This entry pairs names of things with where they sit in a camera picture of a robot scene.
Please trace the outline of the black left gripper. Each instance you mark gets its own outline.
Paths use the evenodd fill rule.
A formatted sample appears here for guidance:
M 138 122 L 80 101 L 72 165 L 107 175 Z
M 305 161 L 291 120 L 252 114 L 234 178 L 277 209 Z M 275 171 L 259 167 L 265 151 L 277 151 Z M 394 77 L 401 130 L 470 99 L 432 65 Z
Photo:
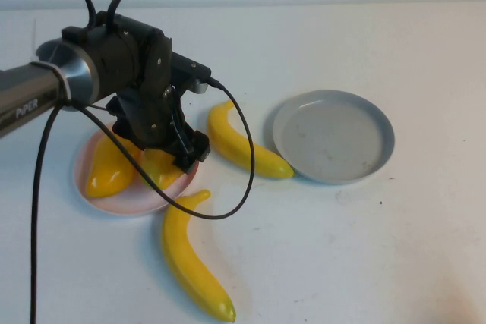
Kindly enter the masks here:
M 171 153 L 174 165 L 185 174 L 194 170 L 210 153 L 206 134 L 193 131 L 185 121 L 179 94 L 166 88 L 161 94 L 135 89 L 118 93 L 106 105 L 117 118 L 112 131 L 138 149 L 160 149 Z

